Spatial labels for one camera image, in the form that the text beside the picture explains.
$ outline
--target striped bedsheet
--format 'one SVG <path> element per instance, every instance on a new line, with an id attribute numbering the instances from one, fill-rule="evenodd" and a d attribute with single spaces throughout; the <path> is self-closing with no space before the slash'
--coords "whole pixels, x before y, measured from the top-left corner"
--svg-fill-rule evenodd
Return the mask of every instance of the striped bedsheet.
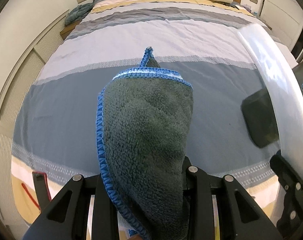
<path id="1" fill-rule="evenodd" d="M 211 175 L 232 174 L 261 207 L 270 209 L 278 181 L 269 159 L 279 143 L 259 149 L 248 135 L 240 105 L 264 84 L 235 32 L 260 24 L 294 67 L 289 50 L 237 6 L 207 0 L 95 2 L 24 99 L 13 136 L 12 175 L 34 189 L 31 172 L 46 172 L 54 196 L 74 174 L 99 174 L 98 93 L 118 72 L 136 66 L 152 46 L 161 67 L 178 71 L 193 85 L 186 147 L 191 163 Z"/>

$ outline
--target white door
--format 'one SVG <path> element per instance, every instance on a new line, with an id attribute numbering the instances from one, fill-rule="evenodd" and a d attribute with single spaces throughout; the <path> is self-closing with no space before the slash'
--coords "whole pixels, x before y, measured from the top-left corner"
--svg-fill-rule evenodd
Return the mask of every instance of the white door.
<path id="1" fill-rule="evenodd" d="M 303 10 L 296 0 L 265 0 L 261 18 L 279 39 L 292 50 L 303 29 Z"/>

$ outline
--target red cord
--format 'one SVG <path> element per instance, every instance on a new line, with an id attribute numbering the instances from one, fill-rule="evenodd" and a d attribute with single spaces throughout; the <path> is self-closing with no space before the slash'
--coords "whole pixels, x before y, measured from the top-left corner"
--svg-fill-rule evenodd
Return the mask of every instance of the red cord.
<path id="1" fill-rule="evenodd" d="M 40 206 L 38 205 L 38 203 L 36 202 L 36 200 L 34 200 L 34 198 L 32 197 L 32 195 L 29 193 L 26 185 L 24 183 L 21 184 L 22 188 L 25 190 L 25 192 L 27 193 L 27 195 L 29 196 L 30 200 L 35 204 L 35 206 L 40 210 Z"/>

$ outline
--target bed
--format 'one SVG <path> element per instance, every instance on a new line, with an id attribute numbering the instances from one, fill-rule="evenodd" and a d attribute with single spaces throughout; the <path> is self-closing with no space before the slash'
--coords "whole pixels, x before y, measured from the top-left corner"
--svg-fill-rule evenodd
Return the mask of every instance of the bed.
<path id="1" fill-rule="evenodd" d="M 256 147 L 241 112 L 242 100 L 264 87 L 235 35 L 250 23 L 270 34 L 292 68 L 297 64 L 264 23 L 235 3 L 95 0 L 24 99 L 13 136 L 13 180 L 33 192 L 32 171 L 45 172 L 54 197 L 73 175 L 99 174 L 97 96 L 117 73 L 137 66 L 152 46 L 161 67 L 178 71 L 193 85 L 186 147 L 191 163 L 211 175 L 232 174 L 270 214 L 278 181 L 269 159 L 280 146 Z M 33 212 L 31 220 L 39 214 Z"/>

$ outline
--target louvered panel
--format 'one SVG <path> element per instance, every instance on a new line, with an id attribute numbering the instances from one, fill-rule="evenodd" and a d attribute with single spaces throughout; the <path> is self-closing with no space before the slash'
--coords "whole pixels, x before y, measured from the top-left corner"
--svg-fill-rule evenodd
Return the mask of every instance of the louvered panel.
<path id="1" fill-rule="evenodd" d="M 63 39 L 60 32 L 65 27 L 65 17 L 57 22 L 35 45 L 35 50 L 47 62 L 50 56 L 56 51 Z"/>
<path id="2" fill-rule="evenodd" d="M 16 225 L 21 220 L 15 206 L 11 185 L 11 145 L 12 140 L 0 133 L 0 206 L 6 225 Z"/>
<path id="3" fill-rule="evenodd" d="M 21 64 L 13 81 L 10 83 L 0 108 L 0 120 L 14 125 L 22 102 L 31 84 L 44 66 L 41 58 L 32 50 Z"/>

